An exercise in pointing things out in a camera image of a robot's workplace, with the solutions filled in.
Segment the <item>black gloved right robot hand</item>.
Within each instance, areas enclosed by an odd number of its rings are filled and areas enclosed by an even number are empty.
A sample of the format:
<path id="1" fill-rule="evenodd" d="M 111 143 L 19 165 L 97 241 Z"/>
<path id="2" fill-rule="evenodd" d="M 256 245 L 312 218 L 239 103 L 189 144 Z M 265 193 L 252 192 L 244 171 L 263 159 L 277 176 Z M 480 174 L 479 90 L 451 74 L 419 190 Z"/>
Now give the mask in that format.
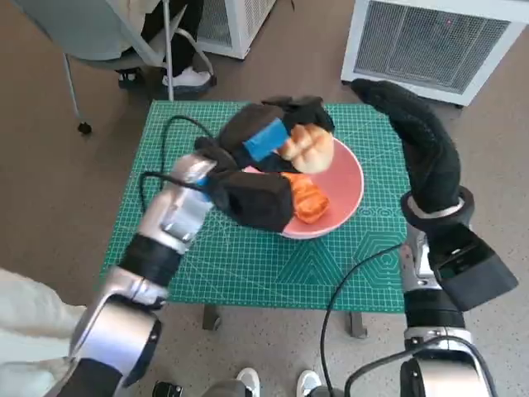
<path id="1" fill-rule="evenodd" d="M 386 115 L 403 145 L 412 197 L 425 213 L 459 203 L 460 158 L 440 119 L 415 93 L 389 81 L 355 79 L 361 102 Z"/>

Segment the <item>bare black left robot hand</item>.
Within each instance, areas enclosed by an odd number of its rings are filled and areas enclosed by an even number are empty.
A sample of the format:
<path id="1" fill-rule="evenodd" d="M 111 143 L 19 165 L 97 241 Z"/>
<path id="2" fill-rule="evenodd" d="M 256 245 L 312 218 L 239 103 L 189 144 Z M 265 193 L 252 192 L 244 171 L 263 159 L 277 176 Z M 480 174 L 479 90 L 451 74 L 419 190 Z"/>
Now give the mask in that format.
<path id="1" fill-rule="evenodd" d="M 312 175 L 333 161 L 334 130 L 320 97 L 277 96 L 244 106 L 217 141 L 242 169 Z"/>

